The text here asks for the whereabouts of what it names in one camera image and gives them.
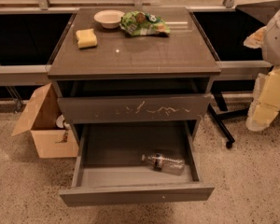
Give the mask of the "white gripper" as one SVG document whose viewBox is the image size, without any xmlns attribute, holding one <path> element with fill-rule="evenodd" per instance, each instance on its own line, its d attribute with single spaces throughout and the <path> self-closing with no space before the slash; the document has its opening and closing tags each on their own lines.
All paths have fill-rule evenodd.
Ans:
<svg viewBox="0 0 280 224">
<path fill-rule="evenodd" d="M 245 125 L 250 131 L 260 132 L 268 128 L 280 112 L 280 9 L 266 27 L 259 28 L 245 39 L 244 46 L 251 49 L 262 47 L 263 59 L 279 65 L 267 75 L 258 74 L 255 81 Z"/>
</svg>

